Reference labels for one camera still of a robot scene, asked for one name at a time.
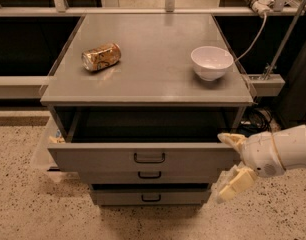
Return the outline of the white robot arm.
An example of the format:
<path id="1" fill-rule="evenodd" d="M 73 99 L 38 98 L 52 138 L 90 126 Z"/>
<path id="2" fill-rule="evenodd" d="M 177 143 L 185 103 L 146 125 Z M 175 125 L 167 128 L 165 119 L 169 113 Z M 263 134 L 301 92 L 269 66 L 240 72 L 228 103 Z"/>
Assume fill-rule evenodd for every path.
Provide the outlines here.
<path id="1" fill-rule="evenodd" d="M 231 146 L 241 159 L 241 163 L 234 165 L 217 184 L 218 203 L 229 201 L 251 188 L 259 177 L 281 176 L 287 170 L 306 168 L 306 125 L 250 137 L 221 133 L 218 138 Z"/>

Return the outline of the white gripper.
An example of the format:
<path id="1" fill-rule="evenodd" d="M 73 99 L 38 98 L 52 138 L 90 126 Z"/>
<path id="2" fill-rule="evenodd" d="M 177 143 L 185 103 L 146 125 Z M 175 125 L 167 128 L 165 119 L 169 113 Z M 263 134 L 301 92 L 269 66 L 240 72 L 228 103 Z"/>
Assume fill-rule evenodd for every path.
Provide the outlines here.
<path id="1" fill-rule="evenodd" d="M 255 134 L 249 138 L 235 133 L 220 133 L 217 137 L 236 152 L 241 152 L 241 159 L 248 166 L 233 166 L 219 178 L 215 189 L 215 198 L 218 203 L 232 200 L 238 194 L 251 188 L 258 176 L 268 178 L 285 173 L 270 132 Z"/>

